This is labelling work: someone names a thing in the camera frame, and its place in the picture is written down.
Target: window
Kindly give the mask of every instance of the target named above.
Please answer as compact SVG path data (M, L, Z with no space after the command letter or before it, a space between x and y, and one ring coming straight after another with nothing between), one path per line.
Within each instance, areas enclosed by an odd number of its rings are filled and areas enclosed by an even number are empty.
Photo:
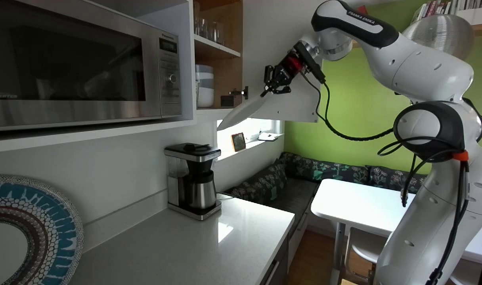
M218 132L218 148L223 149L223 159L235 155L235 148L232 135L243 133L247 140L247 149L262 144L258 141L259 133L281 133L281 121L267 121L267 119L247 119L242 124Z

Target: white table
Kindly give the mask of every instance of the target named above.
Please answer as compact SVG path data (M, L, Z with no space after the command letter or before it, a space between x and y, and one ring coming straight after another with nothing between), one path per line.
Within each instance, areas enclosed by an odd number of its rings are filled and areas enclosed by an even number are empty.
M332 284L340 281L345 265L346 228L356 227L380 236L389 236L404 219L400 192L354 182L326 179L312 205L315 216L337 222ZM467 247L464 258L482 263L482 230Z

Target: coffee maker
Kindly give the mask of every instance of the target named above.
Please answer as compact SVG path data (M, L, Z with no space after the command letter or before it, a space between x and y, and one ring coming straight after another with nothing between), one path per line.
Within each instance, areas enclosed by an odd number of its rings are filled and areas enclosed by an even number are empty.
M221 149L210 144L175 144L166 148L166 155L185 160L188 170L172 170L169 174L169 206L197 220L207 220L221 211L216 197L215 173L212 165Z

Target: cushion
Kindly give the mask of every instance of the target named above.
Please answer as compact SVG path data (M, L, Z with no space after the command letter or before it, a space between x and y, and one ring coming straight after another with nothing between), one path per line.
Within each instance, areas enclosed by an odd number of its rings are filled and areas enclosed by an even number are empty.
M313 203L318 189L318 182L288 178L286 189L280 193L277 201L272 201L269 205L270 208L296 214L289 233L294 233L302 219L307 216L307 211L310 209L310 205Z
M286 167L275 163L256 176L247 179L242 186L235 187L231 195L261 205L269 205L278 200L278 195L286 187L286 184Z
M340 179L359 184L364 184L369 179L369 168L365 167L315 160L291 152L283 152L280 162L286 163L289 178L316 182L321 182L323 179Z
M383 189L402 190L405 187L407 178L410 174L407 171L399 171L384 167L370 167L369 186L377 186ZM421 186L426 182L424 174L416 174L410 184L410 193L418 193Z

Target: microwave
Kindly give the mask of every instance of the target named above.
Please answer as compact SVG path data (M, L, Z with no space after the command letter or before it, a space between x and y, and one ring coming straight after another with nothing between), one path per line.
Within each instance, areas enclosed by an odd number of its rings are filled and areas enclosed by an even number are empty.
M0 132L182 117L178 37L85 0L0 0Z

